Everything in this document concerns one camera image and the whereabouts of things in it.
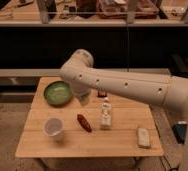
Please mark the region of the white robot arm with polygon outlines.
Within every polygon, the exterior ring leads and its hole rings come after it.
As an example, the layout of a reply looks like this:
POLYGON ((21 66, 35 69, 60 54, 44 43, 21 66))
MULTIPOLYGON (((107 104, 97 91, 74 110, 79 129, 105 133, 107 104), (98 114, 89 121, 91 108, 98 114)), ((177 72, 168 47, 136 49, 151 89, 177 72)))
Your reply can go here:
MULTIPOLYGON (((93 63, 87 50, 78 49, 60 68, 60 77, 70 84, 79 100, 93 88, 188 115, 187 78, 95 69, 93 63)), ((188 127, 178 171, 188 171, 188 127)))

